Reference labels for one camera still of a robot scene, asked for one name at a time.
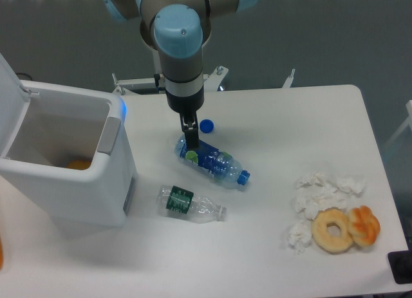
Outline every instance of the bottle label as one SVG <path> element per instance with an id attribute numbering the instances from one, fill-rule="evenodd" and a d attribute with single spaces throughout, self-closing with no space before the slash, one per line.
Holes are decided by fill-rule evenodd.
<path id="1" fill-rule="evenodd" d="M 187 214 L 192 203 L 192 198 L 193 192 L 173 185 L 169 199 L 167 200 L 166 209 Z"/>

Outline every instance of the orange object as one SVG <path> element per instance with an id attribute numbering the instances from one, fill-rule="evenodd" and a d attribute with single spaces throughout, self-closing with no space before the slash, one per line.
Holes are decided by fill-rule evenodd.
<path id="1" fill-rule="evenodd" d="M 356 244 L 368 247 L 375 243 L 380 232 L 380 224 L 369 207 L 351 209 L 348 219 L 348 231 Z"/>
<path id="2" fill-rule="evenodd" d="M 84 169 L 89 168 L 91 165 L 91 161 L 83 161 L 83 160 L 75 160 L 69 163 L 67 165 L 67 168 L 69 169 L 78 169 L 80 171 L 83 171 Z"/>

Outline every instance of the clear plastic bottle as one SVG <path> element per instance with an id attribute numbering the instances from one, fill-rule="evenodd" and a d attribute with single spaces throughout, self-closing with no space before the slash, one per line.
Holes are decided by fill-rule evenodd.
<path id="1" fill-rule="evenodd" d="M 196 163 L 210 172 L 217 180 L 229 183 L 237 182 L 245 185 L 250 177 L 250 173 L 242 168 L 242 165 L 229 153 L 219 151 L 219 149 L 199 140 L 199 148 L 187 150 L 184 135 L 174 148 L 174 153 L 180 158 Z"/>
<path id="2" fill-rule="evenodd" d="M 226 215 L 225 207 L 207 197 L 170 185 L 160 188 L 157 204 L 161 215 L 195 223 L 223 221 Z"/>

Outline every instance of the glazed donut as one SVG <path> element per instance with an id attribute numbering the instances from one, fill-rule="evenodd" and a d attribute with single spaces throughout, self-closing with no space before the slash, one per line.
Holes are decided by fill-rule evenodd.
<path id="1" fill-rule="evenodd" d="M 341 230 L 340 236 L 333 236 L 328 232 L 328 226 L 336 225 Z M 340 210 L 330 209 L 318 213 L 312 223 L 312 236 L 316 243 L 331 253 L 344 252 L 353 243 L 348 232 L 348 217 Z"/>
<path id="2" fill-rule="evenodd" d="M 348 212 L 348 231 L 354 242 L 361 247 L 374 244 L 380 232 L 378 219 L 367 206 L 353 208 Z"/>

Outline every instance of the white tissue paper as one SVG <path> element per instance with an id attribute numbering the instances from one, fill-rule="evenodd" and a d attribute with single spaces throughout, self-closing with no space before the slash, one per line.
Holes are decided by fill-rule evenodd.
<path id="1" fill-rule="evenodd" d="M 315 219 L 319 211 L 326 209 L 345 209 L 346 196 L 341 192 L 360 196 L 366 188 L 366 180 L 360 176 L 338 178 L 315 171 L 300 177 L 295 187 L 301 189 L 313 185 L 316 187 L 296 197 L 294 205 L 295 211 L 299 213 L 304 210 L 304 216 L 308 219 Z"/>
<path id="2" fill-rule="evenodd" d="M 293 246 L 296 254 L 302 254 L 311 240 L 310 223 L 305 220 L 297 222 L 289 231 L 288 242 Z"/>

